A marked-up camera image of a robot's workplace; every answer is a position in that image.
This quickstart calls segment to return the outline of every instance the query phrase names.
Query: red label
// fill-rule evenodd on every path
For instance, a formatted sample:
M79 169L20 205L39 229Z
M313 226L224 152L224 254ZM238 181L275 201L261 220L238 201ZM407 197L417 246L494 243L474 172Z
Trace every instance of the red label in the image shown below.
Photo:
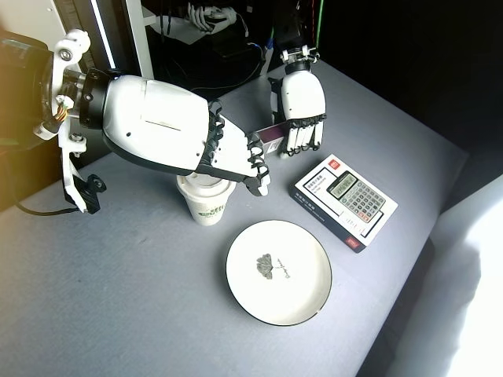
M358 246L360 246L360 243L357 240L355 240L353 237L351 237L351 236L347 237L344 242L351 249L356 249Z
M332 161L330 161L329 163L330 167L334 170L337 170L338 167L340 167L340 163L338 163L337 161L335 161L334 159Z

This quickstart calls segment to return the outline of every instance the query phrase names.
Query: plate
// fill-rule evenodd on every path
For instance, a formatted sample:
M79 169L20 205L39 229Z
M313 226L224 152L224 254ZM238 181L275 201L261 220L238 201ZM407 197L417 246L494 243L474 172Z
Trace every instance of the plate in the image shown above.
M227 281L252 316L278 326L318 313L330 294L332 270L323 246L304 228L263 221L246 228L227 255Z

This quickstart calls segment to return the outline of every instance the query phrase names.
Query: calculator picture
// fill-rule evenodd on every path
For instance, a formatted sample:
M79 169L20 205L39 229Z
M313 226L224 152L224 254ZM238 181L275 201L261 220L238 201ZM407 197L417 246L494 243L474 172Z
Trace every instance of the calculator picture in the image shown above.
M349 171L342 173L327 191L364 222L369 222L384 205L384 198Z

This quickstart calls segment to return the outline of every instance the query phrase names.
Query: white cup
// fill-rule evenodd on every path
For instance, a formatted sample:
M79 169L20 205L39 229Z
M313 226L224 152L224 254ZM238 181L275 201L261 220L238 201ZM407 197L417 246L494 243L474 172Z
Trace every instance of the white cup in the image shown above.
M176 177L178 191L185 197L194 220L209 226L220 221L236 182L206 174L191 173Z

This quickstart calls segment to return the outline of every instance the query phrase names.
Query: white box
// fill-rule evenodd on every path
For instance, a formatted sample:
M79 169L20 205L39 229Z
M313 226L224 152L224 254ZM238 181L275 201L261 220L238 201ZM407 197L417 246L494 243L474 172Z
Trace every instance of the white box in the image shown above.
M339 186L339 183L343 181L345 181L345 187L347 188L341 195L340 190L343 189L343 185ZM333 188L334 184L338 186L339 190ZM354 201L357 204L355 206L352 205L353 203L347 202L346 193L349 195L349 193L357 192L359 189L360 191L363 189L362 194L364 195L357 196L357 199L354 200L360 200L360 197L362 200L368 200L368 198L371 201L375 200L375 209L372 209L373 206L370 206L369 209L373 211L371 218L363 213L363 210L368 211L366 210L368 206L365 205L369 204L368 202L358 201L357 203ZM340 195L339 199L331 193L334 191ZM370 245L398 207L398 204L392 198L334 155L327 157L298 181L291 191L291 196L356 253ZM340 200L343 199L346 200L348 206L351 204L354 209L350 210L349 207L342 204Z

